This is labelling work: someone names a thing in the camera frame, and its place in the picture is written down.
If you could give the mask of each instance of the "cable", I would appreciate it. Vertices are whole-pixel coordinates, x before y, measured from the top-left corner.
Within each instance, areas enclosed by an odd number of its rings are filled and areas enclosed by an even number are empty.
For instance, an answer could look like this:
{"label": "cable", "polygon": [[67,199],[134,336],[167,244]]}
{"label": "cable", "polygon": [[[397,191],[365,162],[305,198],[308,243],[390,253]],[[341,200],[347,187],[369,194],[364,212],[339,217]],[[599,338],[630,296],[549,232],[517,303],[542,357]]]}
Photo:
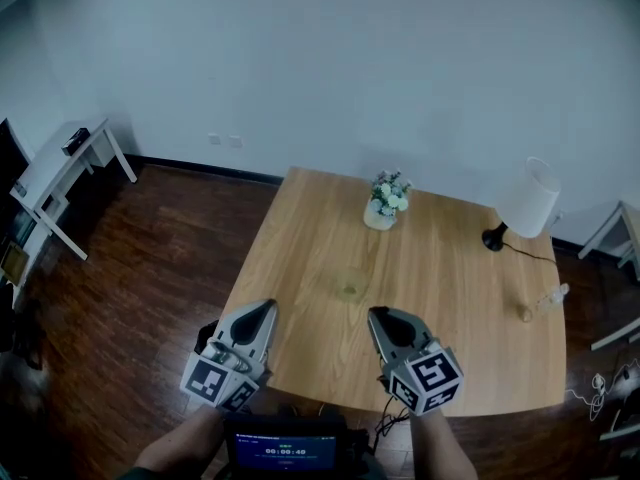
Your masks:
{"label": "cable", "polygon": [[503,242],[504,245],[506,245],[509,249],[519,252],[520,254],[524,254],[525,256],[529,256],[530,258],[534,258],[536,260],[543,260],[543,261],[548,261],[550,263],[553,263],[554,265],[557,265],[557,263],[555,262],[555,260],[552,260],[551,258],[545,258],[544,256],[536,256],[535,254],[529,254],[528,252],[525,251],[521,251],[520,249],[516,249],[514,246],[509,245],[506,242]]}
{"label": "cable", "polygon": [[618,377],[620,377],[620,374],[631,368],[633,365],[640,369],[640,363],[638,363],[637,359],[634,359],[629,364],[623,365],[618,370],[618,373],[613,376],[613,379],[611,380],[611,387],[609,389],[607,389],[607,381],[604,379],[604,377],[599,373],[596,373],[593,376],[593,379],[591,379],[591,387],[595,389],[597,393],[593,395],[591,402],[587,401],[585,397],[578,395],[573,389],[567,389],[566,392],[571,393],[578,400],[582,400],[586,405],[588,405],[590,408],[589,421],[595,421],[595,419],[598,417],[598,414],[600,414],[602,407],[604,406],[604,400],[606,396],[609,395],[615,388],[616,381],[618,380]]}
{"label": "cable", "polygon": [[387,409],[389,408],[391,400],[393,400],[392,396],[390,396],[389,400],[387,400],[387,404],[384,406],[384,410],[382,411],[382,418],[380,418],[380,421],[376,425],[376,439],[373,442],[372,455],[376,454],[376,450],[378,449],[378,441],[380,440],[381,435],[382,437],[387,437],[387,434],[389,434],[391,428],[396,423],[407,421],[409,419],[409,411],[406,407],[403,408],[402,411],[400,411],[400,414],[398,414],[398,416],[396,416],[395,418],[387,414]]}

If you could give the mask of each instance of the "white lampshade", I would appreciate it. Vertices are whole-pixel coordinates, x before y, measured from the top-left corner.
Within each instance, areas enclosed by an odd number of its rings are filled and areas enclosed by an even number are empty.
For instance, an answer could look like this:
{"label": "white lampshade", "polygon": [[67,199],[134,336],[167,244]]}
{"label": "white lampshade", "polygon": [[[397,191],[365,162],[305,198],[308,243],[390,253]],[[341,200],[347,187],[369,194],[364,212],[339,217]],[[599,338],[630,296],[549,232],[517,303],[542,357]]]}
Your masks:
{"label": "white lampshade", "polygon": [[548,164],[529,157],[513,187],[496,205],[509,229],[525,238],[540,234],[560,194],[560,180]]}

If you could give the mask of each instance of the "table top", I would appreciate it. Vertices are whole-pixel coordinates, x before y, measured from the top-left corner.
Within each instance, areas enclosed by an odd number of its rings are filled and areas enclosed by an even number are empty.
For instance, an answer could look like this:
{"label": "table top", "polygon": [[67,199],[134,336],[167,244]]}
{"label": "table top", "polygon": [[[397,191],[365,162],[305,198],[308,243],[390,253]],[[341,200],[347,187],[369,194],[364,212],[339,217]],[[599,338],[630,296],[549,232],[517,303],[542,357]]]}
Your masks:
{"label": "table top", "polygon": [[[482,231],[499,224],[487,207],[413,190],[389,231],[363,223],[370,182],[292,168],[256,236],[223,314],[274,298],[279,321],[269,385],[323,402],[382,411],[379,358],[367,327],[372,306],[419,315],[465,375],[448,416],[562,403],[566,342],[562,309],[524,323],[522,305],[559,285],[553,263],[504,248]],[[555,259],[543,234],[505,242]],[[359,286],[343,296],[345,280]],[[393,409],[398,411],[400,405]]]}
{"label": "table top", "polygon": [[[104,117],[97,117],[64,123],[40,148],[20,176],[20,183],[27,189],[27,194],[21,197],[15,189],[12,189],[11,195],[28,208],[35,210],[49,196],[52,188],[57,185],[71,165],[91,145],[97,136],[96,132],[101,131],[106,122]],[[87,139],[72,156],[67,156],[62,151],[62,146],[79,128],[86,128],[93,136]]]}

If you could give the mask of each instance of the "display screen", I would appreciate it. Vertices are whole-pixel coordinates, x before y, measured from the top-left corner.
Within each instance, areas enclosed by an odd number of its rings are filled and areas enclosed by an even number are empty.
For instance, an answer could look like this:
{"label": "display screen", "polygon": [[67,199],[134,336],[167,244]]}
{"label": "display screen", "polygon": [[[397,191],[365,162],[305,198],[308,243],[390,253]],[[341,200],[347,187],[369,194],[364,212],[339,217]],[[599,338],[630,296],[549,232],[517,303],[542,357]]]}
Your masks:
{"label": "display screen", "polygon": [[238,466],[270,471],[320,471],[335,467],[335,437],[236,434]]}

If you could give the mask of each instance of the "white vase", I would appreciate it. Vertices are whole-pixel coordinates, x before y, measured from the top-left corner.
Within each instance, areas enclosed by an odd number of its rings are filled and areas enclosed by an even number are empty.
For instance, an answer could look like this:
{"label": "white vase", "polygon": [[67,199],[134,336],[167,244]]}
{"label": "white vase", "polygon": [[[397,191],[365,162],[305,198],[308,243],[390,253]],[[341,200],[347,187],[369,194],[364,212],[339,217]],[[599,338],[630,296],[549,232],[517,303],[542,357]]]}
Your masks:
{"label": "white vase", "polygon": [[371,229],[377,229],[378,231],[387,231],[391,229],[396,223],[395,217],[387,217],[386,215],[380,215],[372,206],[371,199],[367,202],[367,206],[364,209],[364,223]]}

